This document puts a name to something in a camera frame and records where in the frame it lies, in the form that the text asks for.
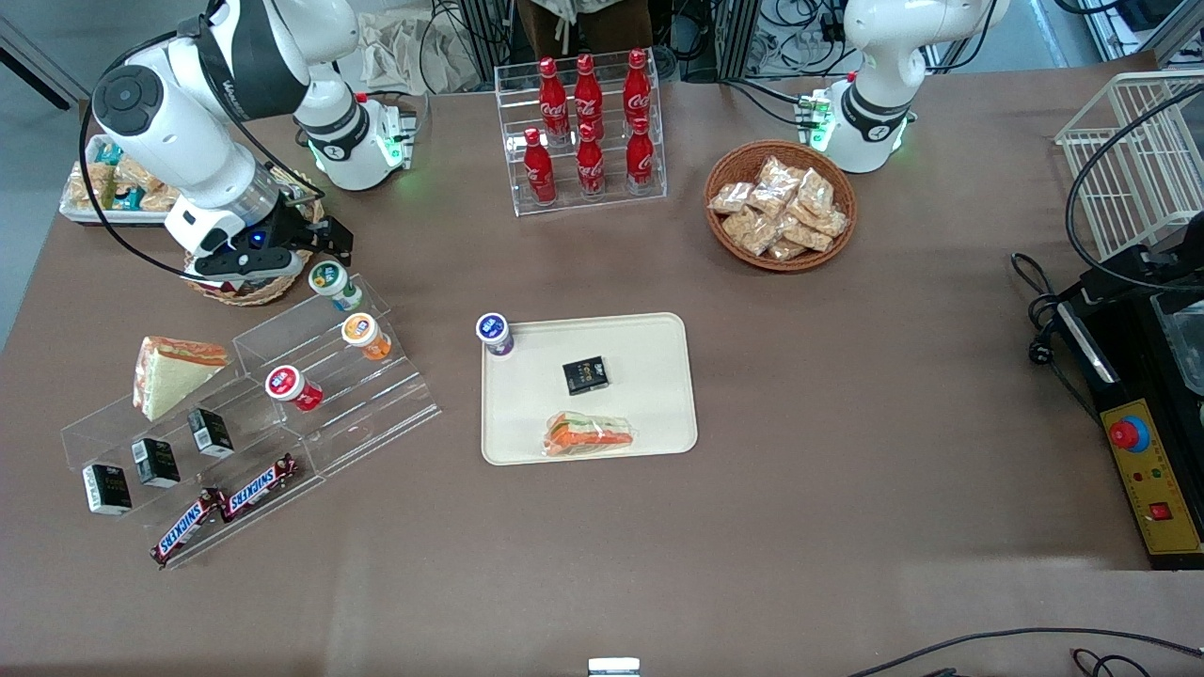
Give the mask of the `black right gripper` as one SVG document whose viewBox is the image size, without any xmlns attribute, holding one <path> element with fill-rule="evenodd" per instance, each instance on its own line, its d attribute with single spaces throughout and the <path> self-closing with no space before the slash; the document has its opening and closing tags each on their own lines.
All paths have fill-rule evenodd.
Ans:
<svg viewBox="0 0 1204 677">
<path fill-rule="evenodd" d="M 252 251 L 299 251 L 299 257 L 307 264 L 330 260 L 350 267 L 354 235 L 343 223 L 326 223 L 323 218 L 314 220 L 290 205 L 287 198 L 279 198 L 262 220 L 246 229 L 246 245 Z"/>
</svg>

